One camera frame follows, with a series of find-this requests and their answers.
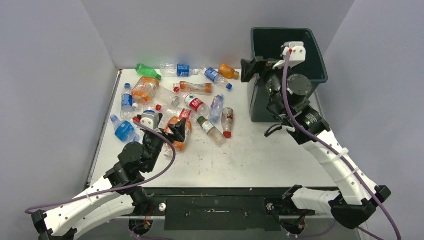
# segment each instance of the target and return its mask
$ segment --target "gray wall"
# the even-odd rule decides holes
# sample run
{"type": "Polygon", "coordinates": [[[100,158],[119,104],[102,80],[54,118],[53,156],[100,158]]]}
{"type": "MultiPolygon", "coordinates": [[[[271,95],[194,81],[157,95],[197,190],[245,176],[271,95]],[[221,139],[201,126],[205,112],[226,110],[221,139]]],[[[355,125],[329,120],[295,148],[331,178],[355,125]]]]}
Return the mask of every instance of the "gray wall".
{"type": "Polygon", "coordinates": [[[354,0],[82,0],[119,68],[163,61],[240,67],[253,27],[310,28],[326,52],[354,0]]]}
{"type": "Polygon", "coordinates": [[[80,1],[3,0],[0,23],[0,239],[36,239],[24,209],[83,189],[116,69],[80,1]]]}
{"type": "MultiPolygon", "coordinates": [[[[349,155],[392,196],[385,203],[404,239],[422,239],[424,199],[423,1],[356,0],[325,56],[318,88],[349,155]]],[[[372,233],[395,239],[379,210],[372,233]]]]}

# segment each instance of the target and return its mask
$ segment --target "table surface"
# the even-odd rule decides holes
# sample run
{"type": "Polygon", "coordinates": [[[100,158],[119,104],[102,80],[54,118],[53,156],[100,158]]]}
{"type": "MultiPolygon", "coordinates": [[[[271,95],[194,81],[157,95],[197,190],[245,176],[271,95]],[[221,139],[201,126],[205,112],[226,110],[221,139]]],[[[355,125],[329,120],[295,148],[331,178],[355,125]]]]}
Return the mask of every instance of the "table surface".
{"type": "MultiPolygon", "coordinates": [[[[133,69],[124,69],[116,84],[116,94],[111,101],[110,115],[120,115],[121,90],[125,83],[133,87],[141,76],[133,69]]],[[[191,77],[163,77],[160,85],[169,90],[179,81],[210,83],[203,75],[191,77]]],[[[335,187],[336,184],[321,165],[306,150],[299,146],[285,131],[277,131],[265,138],[264,132],[272,123],[255,123],[250,120],[248,104],[248,83],[230,79],[231,92],[213,86],[211,95],[197,95],[210,106],[214,96],[224,94],[224,107],[234,109],[232,138],[218,147],[193,122],[193,131],[187,148],[178,153],[174,165],[161,177],[144,187],[155,188],[268,188],[292,187],[335,187]]],[[[319,109],[315,95],[311,105],[319,109]]],[[[186,108],[184,101],[179,107],[186,108]]],[[[97,149],[97,158],[91,171],[91,182],[104,176],[118,161],[125,144],[114,135],[114,126],[107,117],[104,135],[97,149]]],[[[221,123],[216,127],[222,131],[221,123]]],[[[143,174],[146,179],[162,171],[170,159],[161,154],[154,171],[143,174]]]]}

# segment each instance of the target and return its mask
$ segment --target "cable tie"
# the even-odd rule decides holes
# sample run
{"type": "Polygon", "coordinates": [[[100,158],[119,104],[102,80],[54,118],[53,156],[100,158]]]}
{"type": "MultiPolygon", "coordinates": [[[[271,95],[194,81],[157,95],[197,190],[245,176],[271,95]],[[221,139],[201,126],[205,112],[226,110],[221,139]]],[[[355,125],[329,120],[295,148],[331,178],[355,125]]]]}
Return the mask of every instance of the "cable tie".
{"type": "Polygon", "coordinates": [[[338,161],[341,157],[344,157],[345,155],[347,155],[349,153],[349,149],[347,149],[346,147],[343,148],[339,155],[333,157],[332,159],[326,160],[326,161],[322,161],[320,162],[321,165],[327,165],[327,164],[332,164],[336,161],[338,161]]]}
{"type": "Polygon", "coordinates": [[[94,202],[93,202],[93,200],[92,200],[92,198],[89,196],[89,192],[87,191],[89,188],[87,188],[86,190],[85,190],[85,196],[88,198],[88,200],[90,201],[90,205],[91,206],[93,206],[94,205],[94,202]]]}

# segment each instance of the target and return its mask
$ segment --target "green plastic bottle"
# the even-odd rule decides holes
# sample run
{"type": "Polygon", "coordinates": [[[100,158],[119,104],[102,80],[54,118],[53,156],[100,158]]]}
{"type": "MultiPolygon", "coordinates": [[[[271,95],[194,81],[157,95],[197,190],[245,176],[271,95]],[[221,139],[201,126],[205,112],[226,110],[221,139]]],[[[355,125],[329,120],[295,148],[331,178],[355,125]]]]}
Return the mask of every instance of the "green plastic bottle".
{"type": "Polygon", "coordinates": [[[160,81],[162,79],[162,76],[159,75],[156,70],[154,70],[151,67],[148,67],[144,64],[137,64],[137,67],[135,68],[135,70],[137,71],[138,74],[143,75],[143,76],[147,76],[147,77],[153,77],[156,78],[158,81],[160,81]]]}

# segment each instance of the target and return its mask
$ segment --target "blue plastic bottle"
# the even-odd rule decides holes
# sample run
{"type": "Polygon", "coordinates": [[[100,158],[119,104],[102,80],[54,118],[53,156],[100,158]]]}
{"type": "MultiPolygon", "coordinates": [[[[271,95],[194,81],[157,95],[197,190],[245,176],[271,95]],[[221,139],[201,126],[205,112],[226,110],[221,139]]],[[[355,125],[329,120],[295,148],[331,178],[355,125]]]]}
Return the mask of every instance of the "blue plastic bottle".
{"type": "Polygon", "coordinates": [[[209,122],[213,125],[217,124],[220,120],[221,113],[224,107],[224,95],[219,94],[213,98],[212,105],[210,106],[209,122]]]}
{"type": "Polygon", "coordinates": [[[131,122],[121,121],[116,115],[110,116],[110,120],[115,129],[115,136],[124,144],[140,141],[140,136],[136,133],[131,122]]]}

